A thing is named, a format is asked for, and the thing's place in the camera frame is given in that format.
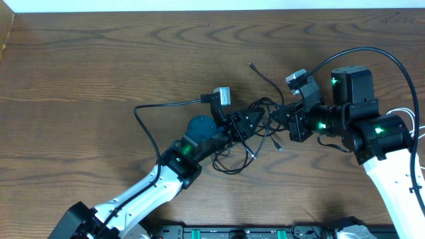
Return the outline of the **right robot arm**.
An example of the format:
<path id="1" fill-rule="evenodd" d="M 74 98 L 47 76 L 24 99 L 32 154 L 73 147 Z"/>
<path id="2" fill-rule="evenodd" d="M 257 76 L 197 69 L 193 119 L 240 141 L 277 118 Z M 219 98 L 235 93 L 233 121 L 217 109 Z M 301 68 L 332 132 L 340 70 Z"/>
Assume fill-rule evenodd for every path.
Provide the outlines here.
<path id="1" fill-rule="evenodd" d="M 373 76 L 366 66 L 346 66 L 331 72 L 333 105 L 326 106 L 319 86 L 305 70 L 286 79 L 302 99 L 272 112 L 292 141 L 303 142 L 314 133 L 339 136 L 378 189 L 400 238 L 424 237 L 424 213 L 413 182 L 424 195 L 424 176 L 413 155 L 413 138 L 400 116 L 380 115 Z"/>

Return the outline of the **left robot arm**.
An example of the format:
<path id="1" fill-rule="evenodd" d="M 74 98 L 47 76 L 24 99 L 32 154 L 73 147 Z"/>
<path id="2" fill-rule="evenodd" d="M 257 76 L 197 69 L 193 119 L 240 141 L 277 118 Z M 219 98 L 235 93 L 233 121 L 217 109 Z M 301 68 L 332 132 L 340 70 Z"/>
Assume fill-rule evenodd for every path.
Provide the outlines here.
<path id="1" fill-rule="evenodd" d="M 88 208 L 71 206 L 50 238 L 125 238 L 150 212 L 175 198 L 201 174 L 200 161 L 252 137 L 264 109 L 193 117 L 180 140 L 161 155 L 152 171 L 121 195 Z"/>

